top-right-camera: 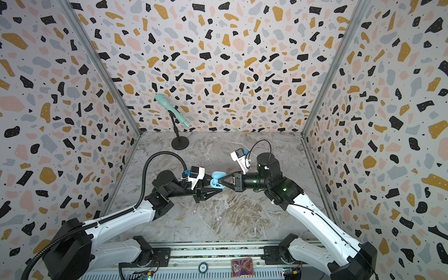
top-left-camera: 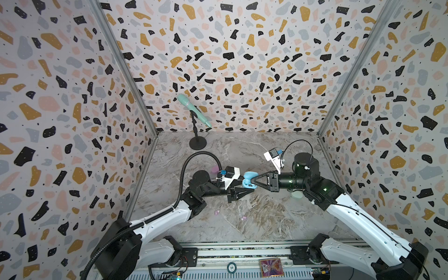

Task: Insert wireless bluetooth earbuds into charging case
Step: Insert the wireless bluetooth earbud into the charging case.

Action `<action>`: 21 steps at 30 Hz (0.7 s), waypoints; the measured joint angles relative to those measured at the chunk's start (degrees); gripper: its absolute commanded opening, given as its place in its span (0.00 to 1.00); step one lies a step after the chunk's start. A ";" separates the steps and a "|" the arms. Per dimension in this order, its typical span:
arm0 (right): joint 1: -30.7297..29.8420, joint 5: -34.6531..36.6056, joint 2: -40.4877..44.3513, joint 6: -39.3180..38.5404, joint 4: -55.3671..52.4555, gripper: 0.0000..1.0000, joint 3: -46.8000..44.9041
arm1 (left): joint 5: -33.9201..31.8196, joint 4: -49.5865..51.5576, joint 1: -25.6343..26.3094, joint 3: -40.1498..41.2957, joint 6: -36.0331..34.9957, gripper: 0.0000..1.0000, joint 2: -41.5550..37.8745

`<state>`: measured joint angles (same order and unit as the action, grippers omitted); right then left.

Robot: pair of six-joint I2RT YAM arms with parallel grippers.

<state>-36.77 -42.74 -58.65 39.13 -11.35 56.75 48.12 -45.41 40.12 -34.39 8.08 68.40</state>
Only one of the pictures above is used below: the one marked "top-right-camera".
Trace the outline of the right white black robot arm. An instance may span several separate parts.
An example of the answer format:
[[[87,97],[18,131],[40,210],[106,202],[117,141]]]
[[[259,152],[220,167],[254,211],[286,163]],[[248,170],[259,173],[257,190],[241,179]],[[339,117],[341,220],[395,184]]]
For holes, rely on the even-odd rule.
[[[309,198],[293,180],[282,174],[279,161],[270,152],[257,157],[257,171],[250,172],[249,151],[238,149],[231,153],[241,171],[218,179],[220,185],[235,192],[261,190],[321,242],[322,247],[310,244],[295,234],[289,234],[279,245],[282,262],[302,261],[332,280],[369,280],[377,277],[375,271],[377,249],[370,243],[361,243],[338,227]]]

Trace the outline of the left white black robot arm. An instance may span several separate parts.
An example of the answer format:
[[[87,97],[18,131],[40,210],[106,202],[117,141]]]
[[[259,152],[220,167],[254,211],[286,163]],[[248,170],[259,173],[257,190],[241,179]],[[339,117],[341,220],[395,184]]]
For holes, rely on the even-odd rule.
[[[184,172],[181,179],[177,179],[172,171],[162,171],[152,184],[152,192],[138,207],[85,222],[74,218],[63,224],[52,240],[53,246],[43,256],[49,277],[52,280],[77,280],[90,270],[116,263],[139,261],[144,266],[151,259],[152,247],[143,237],[109,245],[106,242],[162,217],[174,206],[172,197],[192,196],[199,203],[224,188],[216,177],[206,175],[203,168],[196,167]]]

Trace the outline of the blue earbud case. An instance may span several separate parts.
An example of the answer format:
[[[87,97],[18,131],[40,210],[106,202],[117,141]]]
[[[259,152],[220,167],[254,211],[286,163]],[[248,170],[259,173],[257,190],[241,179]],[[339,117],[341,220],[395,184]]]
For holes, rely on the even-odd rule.
[[[215,171],[212,173],[212,180],[210,181],[210,186],[214,189],[224,189],[225,186],[219,183],[219,179],[225,177],[227,174],[222,171]]]

